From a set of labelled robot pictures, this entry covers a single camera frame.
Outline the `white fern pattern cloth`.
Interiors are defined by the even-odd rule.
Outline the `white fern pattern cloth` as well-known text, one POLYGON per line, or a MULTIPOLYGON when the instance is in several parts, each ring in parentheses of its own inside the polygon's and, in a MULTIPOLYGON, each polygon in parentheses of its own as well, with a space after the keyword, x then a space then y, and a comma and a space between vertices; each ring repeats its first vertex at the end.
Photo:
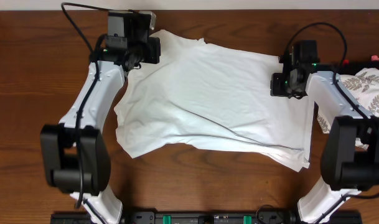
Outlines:
MULTIPOLYGON (((324 85, 333 86, 332 74, 326 73, 324 81, 327 82, 324 85)), ((374 116, 379 117, 379 70, 375 68, 364 68, 356 75, 336 75, 336 78, 340 78, 341 84, 352 94, 352 96, 361 104, 365 109, 369 110, 374 116)), ((329 134, 331 129, 331 122, 328 122, 323 111, 319 109, 317 115, 317 121, 324 134, 329 134)), ((364 150, 369 148, 368 144, 361 143, 359 138, 355 141, 355 146, 364 150)))

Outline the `black mounting rail with clamps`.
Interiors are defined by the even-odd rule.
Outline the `black mounting rail with clamps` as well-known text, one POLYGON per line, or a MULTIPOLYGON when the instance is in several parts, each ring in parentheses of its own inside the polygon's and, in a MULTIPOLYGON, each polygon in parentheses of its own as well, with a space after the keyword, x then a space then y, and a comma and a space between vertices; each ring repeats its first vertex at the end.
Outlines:
MULTIPOLYGON (((55 212, 50 216, 51 224, 95 223, 85 212, 55 212)), ((160 213, 140 211, 126 213, 122 224, 295 224, 306 223, 294 211, 282 208, 265 207, 255 213, 160 213)), ((357 210, 334 212, 328 224, 362 224, 357 210)))

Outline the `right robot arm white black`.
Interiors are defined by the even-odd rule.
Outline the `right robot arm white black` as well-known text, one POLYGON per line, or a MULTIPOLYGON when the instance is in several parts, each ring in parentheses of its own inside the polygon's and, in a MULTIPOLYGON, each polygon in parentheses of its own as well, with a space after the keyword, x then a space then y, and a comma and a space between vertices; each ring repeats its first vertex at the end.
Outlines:
POLYGON ((315 102, 330 123, 321 157, 321 177, 285 223, 361 223, 357 213, 336 214, 350 198, 379 197, 379 117, 360 105, 336 70, 319 63, 314 40, 296 42, 279 58, 271 76, 271 96, 315 102))

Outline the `white printed t-shirt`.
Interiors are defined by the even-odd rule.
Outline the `white printed t-shirt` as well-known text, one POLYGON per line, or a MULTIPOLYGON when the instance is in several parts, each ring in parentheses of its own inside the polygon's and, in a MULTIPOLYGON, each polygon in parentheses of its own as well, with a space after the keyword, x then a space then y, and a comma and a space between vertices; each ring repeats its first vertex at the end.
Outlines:
POLYGON ((314 105, 276 97, 274 55, 228 49, 160 30, 158 64, 128 75, 115 106, 119 145, 133 158, 166 144, 257 152, 300 171, 309 167, 314 105))

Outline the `black garment with red details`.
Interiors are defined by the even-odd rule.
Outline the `black garment with red details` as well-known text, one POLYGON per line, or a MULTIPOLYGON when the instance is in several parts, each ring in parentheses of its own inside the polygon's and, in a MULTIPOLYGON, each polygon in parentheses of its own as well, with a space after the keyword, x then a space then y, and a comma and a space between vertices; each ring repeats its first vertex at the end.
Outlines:
POLYGON ((370 60, 366 61, 349 61, 344 60, 342 66, 339 68, 338 74, 340 75, 356 75, 364 68, 375 68, 379 70, 379 56, 372 55, 370 60))

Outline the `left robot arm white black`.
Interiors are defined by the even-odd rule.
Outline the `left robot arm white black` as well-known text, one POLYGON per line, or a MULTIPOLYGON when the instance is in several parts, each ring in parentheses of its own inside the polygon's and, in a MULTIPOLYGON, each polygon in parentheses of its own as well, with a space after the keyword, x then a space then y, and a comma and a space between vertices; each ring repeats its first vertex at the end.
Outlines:
POLYGON ((103 127, 130 71, 157 64, 161 42, 151 37, 151 11, 108 10, 108 31, 90 46, 88 75, 74 104, 58 124, 40 132, 45 178, 75 199, 84 212, 56 212, 51 223, 121 223, 123 204, 109 186, 111 159, 103 127))

